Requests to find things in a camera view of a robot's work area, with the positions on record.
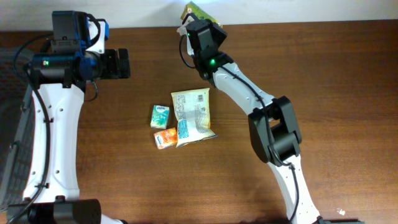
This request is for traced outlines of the green Kleenex tissue pack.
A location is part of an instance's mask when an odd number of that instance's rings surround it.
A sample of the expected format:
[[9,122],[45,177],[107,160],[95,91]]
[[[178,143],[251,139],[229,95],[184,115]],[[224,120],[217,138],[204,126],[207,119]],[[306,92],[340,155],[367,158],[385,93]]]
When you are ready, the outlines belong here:
[[166,129],[168,125],[170,108],[168,106],[154,105],[150,126],[157,129]]

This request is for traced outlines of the yellow snack bag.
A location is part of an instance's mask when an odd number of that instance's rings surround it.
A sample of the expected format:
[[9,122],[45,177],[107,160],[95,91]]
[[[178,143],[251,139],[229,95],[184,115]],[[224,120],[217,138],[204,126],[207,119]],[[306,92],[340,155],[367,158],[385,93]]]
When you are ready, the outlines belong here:
[[209,88],[171,93],[177,119],[177,147],[217,137],[211,130]]

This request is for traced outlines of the orange tissue pack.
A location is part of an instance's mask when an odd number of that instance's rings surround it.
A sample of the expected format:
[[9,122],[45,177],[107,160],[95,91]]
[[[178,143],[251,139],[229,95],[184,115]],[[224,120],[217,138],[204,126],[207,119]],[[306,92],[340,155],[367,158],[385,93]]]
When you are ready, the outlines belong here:
[[158,149],[165,149],[174,146],[178,142],[176,128],[170,128],[154,133],[155,144]]

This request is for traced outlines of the green snack bag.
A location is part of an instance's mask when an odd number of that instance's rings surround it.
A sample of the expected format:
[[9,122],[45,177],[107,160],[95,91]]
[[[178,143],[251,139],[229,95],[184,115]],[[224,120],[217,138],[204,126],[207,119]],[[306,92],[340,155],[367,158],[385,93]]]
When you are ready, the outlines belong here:
[[184,10],[180,17],[182,20],[182,24],[186,23],[189,14],[194,14],[199,19],[209,19],[212,22],[215,22],[221,26],[221,24],[218,20],[216,20],[213,16],[211,16],[207,12],[205,12],[202,8],[200,8],[198,5],[196,5],[193,1],[188,2],[184,7]]

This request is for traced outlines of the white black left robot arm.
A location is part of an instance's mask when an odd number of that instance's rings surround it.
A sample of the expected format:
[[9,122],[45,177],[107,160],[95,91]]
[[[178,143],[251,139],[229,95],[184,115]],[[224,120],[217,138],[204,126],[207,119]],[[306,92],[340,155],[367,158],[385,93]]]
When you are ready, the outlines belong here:
[[28,88],[1,183],[8,223],[113,223],[80,198],[78,120],[87,84],[129,78],[126,49],[106,49],[109,26],[80,11],[52,13],[53,31],[24,65]]

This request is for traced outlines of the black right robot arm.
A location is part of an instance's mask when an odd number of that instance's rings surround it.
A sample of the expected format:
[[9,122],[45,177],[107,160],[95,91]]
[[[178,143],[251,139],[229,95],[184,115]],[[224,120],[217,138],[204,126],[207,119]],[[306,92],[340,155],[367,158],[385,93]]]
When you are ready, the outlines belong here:
[[323,223],[303,176],[302,135],[291,101],[262,91],[229,55],[219,50],[227,33],[217,23],[190,13],[181,28],[200,77],[226,93],[247,115],[251,146],[275,175],[288,222]]

